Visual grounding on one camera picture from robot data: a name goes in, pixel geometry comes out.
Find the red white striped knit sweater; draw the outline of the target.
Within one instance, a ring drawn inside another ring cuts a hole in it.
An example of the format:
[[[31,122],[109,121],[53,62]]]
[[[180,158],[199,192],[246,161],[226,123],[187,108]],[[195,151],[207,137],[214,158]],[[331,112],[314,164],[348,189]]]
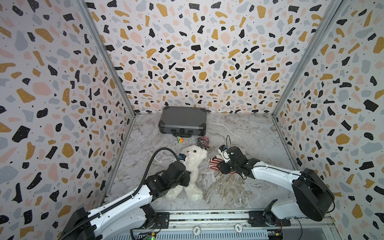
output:
[[[209,159],[209,167],[210,167],[210,169],[217,170],[224,175],[235,174],[232,167],[219,157],[210,158]]]

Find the white teddy bear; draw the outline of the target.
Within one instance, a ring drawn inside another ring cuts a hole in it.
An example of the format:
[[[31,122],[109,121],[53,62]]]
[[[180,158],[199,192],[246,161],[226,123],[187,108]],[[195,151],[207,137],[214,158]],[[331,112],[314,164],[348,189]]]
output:
[[[191,201],[198,201],[203,198],[203,191],[196,186],[196,181],[199,176],[199,165],[203,160],[208,159],[208,152],[196,145],[189,146],[182,150],[182,154],[186,155],[185,166],[190,172],[190,181],[187,187],[181,185],[168,191],[166,198],[169,200],[175,199],[183,190]]]

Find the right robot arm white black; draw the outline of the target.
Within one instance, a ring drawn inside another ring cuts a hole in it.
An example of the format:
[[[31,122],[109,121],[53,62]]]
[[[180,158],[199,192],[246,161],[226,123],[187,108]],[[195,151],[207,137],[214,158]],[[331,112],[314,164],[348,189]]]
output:
[[[275,226],[278,221],[293,217],[307,217],[320,222],[335,208],[335,196],[311,169],[287,170],[258,159],[247,159],[236,146],[228,148],[222,145],[218,152],[224,159],[217,165],[222,174],[234,172],[244,180],[267,181],[294,194],[293,198],[287,200],[272,200],[264,209],[260,223]]]

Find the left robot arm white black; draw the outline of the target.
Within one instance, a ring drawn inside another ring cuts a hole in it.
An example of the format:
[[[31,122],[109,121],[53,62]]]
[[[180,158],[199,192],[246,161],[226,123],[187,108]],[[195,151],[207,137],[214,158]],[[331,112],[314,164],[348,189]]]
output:
[[[177,186],[187,187],[191,173],[181,162],[146,177],[139,187],[99,208],[75,211],[65,226],[62,240],[109,240],[133,229],[149,228],[156,212],[151,202],[165,196]]]

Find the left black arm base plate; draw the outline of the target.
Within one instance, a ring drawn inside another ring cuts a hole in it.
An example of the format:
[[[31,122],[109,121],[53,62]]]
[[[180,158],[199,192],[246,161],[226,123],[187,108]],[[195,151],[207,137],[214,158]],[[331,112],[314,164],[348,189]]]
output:
[[[170,224],[170,212],[157,212],[156,216],[146,220],[138,230],[162,230],[168,229]]]

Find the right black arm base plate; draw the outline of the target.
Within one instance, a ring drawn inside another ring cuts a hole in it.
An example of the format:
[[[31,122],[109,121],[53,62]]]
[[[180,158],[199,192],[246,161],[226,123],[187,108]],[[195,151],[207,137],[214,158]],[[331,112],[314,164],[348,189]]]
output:
[[[271,211],[249,211],[248,223],[252,227],[290,227],[289,219],[278,219]]]

